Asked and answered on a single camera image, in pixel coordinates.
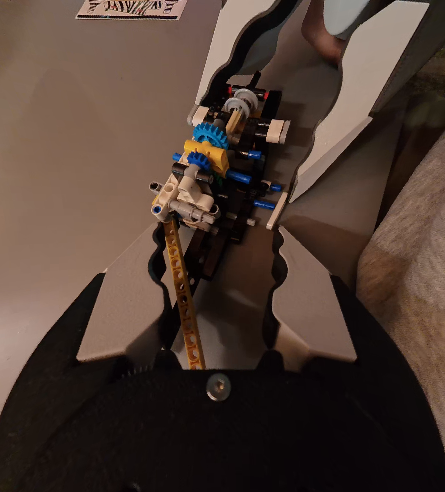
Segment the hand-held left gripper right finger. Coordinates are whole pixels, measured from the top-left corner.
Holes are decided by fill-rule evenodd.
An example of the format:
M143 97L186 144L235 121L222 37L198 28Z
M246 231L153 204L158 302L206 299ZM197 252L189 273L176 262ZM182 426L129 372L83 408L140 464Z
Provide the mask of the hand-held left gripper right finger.
M264 341L284 369L300 372L314 358L353 363L355 347L327 268L289 231L274 233L272 277Z

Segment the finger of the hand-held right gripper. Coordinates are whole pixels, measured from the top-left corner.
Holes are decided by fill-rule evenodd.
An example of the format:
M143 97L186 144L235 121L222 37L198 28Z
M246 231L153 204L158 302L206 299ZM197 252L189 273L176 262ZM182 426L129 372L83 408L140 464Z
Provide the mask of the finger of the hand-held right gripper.
M227 81L264 69L302 1L226 1L219 12L195 105L209 106Z
M372 121L370 113L429 3L394 1L361 24L343 52L341 87L313 133L311 151L296 170L288 201L305 193Z

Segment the person's right hand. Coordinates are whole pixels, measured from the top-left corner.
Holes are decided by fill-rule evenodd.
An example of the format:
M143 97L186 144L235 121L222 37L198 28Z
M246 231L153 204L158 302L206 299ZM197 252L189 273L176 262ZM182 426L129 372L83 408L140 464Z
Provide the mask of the person's right hand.
M338 68L346 41L327 31L323 10L324 1L310 1L301 26L301 34L326 63Z

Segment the lego vehicle chassis assembly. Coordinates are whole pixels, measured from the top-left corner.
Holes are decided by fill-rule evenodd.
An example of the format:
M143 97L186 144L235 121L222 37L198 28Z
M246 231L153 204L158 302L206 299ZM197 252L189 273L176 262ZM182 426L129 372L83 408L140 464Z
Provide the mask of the lego vehicle chassis assembly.
M290 121L276 118L282 90L258 87L260 77L213 84L189 114L193 135L173 154L168 179L150 183L175 288L170 323L181 330L189 370L205 369L193 304L200 280L213 280L229 244L242 242L254 208L277 208L266 196L281 185L264 179L266 160L269 145L285 143Z

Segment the small white lego beam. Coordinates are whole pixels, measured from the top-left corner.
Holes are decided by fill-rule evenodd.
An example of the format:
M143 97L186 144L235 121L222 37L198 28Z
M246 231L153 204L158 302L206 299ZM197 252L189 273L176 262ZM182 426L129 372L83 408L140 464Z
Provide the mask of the small white lego beam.
M277 224L281 213L287 203L287 197L288 197L288 192L282 192L281 196L278 200L278 202L275 205L275 208L273 209L273 212L267 222L266 229L267 230L272 230L274 226Z

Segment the zebra striped sticker sheet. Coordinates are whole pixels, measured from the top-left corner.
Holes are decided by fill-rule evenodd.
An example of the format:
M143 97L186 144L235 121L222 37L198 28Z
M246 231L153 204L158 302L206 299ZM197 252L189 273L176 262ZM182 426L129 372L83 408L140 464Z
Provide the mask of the zebra striped sticker sheet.
M187 1L84 1L79 20L166 20L178 21Z

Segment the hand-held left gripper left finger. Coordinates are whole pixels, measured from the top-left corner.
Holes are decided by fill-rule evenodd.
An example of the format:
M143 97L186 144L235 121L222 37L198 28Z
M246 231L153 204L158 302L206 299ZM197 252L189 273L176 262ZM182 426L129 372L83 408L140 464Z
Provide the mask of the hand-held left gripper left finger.
M125 356L152 365L161 350L160 326L172 304L162 282L166 271L162 223L150 225L105 271L77 360Z

